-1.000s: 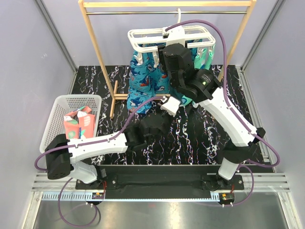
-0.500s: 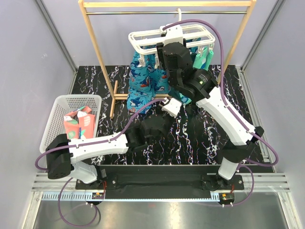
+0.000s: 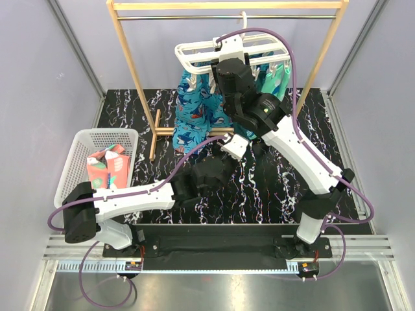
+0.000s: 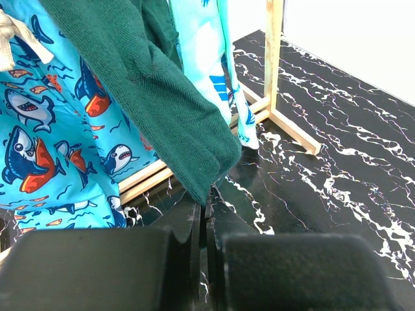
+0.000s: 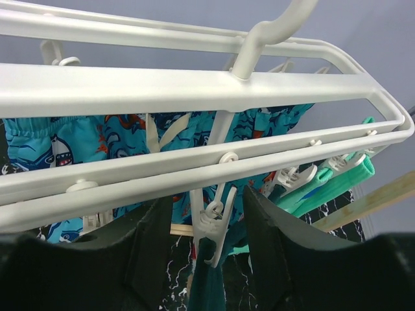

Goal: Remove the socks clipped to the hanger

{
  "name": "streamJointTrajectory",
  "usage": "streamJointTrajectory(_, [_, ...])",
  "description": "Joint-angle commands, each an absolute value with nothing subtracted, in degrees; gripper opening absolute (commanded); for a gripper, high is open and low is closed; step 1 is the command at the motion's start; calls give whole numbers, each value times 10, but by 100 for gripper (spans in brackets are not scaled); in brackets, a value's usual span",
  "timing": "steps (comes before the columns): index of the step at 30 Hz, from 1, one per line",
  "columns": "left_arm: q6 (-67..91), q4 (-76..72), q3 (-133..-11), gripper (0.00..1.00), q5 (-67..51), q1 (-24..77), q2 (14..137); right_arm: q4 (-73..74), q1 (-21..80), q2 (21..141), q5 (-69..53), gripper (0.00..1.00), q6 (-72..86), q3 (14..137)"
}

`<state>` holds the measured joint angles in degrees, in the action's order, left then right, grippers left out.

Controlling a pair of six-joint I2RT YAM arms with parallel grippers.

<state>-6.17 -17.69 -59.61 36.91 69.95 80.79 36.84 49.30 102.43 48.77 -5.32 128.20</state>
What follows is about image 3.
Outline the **pink sock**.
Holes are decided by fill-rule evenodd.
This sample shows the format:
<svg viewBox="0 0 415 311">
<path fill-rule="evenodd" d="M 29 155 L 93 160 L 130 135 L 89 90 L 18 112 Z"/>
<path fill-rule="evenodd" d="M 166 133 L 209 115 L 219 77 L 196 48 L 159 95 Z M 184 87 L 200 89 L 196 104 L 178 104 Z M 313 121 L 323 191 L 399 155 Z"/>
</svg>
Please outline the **pink sock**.
<svg viewBox="0 0 415 311">
<path fill-rule="evenodd" d="M 105 159 L 107 151 L 125 155 L 125 149 L 120 144 L 113 144 L 87 157 L 86 168 L 93 189 L 108 189 L 108 173 Z"/>
<path fill-rule="evenodd" d="M 107 151 L 105 159 L 108 173 L 108 188 L 127 188 L 130 157 L 117 152 Z"/>
</svg>

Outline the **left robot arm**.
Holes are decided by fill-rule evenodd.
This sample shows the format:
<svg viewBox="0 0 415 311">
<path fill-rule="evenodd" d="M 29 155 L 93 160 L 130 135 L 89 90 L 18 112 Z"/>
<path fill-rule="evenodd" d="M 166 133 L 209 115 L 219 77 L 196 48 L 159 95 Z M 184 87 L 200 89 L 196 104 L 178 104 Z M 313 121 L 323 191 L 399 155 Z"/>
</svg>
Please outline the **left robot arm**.
<svg viewBox="0 0 415 311">
<path fill-rule="evenodd" d="M 193 207 L 210 192 L 223 188 L 244 157 L 245 146 L 231 143 L 216 148 L 189 168 L 152 185 L 125 189 L 93 189 L 90 182 L 78 184 L 63 201 L 64 237 L 68 244 L 98 240 L 134 256 L 140 241 L 132 229 L 114 219 L 124 214 Z"/>
</svg>

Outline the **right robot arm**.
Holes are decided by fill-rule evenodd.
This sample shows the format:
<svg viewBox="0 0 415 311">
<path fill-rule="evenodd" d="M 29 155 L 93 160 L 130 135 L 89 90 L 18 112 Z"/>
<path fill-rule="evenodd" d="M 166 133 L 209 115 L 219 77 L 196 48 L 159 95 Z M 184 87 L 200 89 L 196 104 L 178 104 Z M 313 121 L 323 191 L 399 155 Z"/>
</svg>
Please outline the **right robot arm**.
<svg viewBox="0 0 415 311">
<path fill-rule="evenodd" d="M 332 163 L 303 136 L 295 117 L 280 100 L 256 89 L 249 65 L 229 58 L 214 62 L 212 70 L 223 96 L 225 114 L 275 148 L 306 181 L 309 189 L 296 207 L 299 226 L 294 248 L 300 256 L 312 255 L 318 248 L 316 240 L 323 230 L 324 218 L 346 193 L 340 179 L 350 182 L 354 172 Z"/>
</svg>

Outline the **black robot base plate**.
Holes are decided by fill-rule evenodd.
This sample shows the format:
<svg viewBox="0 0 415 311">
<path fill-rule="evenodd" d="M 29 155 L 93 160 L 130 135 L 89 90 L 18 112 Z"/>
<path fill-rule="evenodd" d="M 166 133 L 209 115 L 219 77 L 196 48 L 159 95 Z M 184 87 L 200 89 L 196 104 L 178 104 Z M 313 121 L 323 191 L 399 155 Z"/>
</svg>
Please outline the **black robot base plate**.
<svg viewBox="0 0 415 311">
<path fill-rule="evenodd" d="M 289 260 L 332 259 L 337 235 L 306 245 L 295 237 L 297 225 L 137 225 L 133 244 L 116 250 L 105 243 L 103 256 L 133 260 L 144 256 L 145 271 L 214 271 L 270 273 L 287 268 Z"/>
</svg>

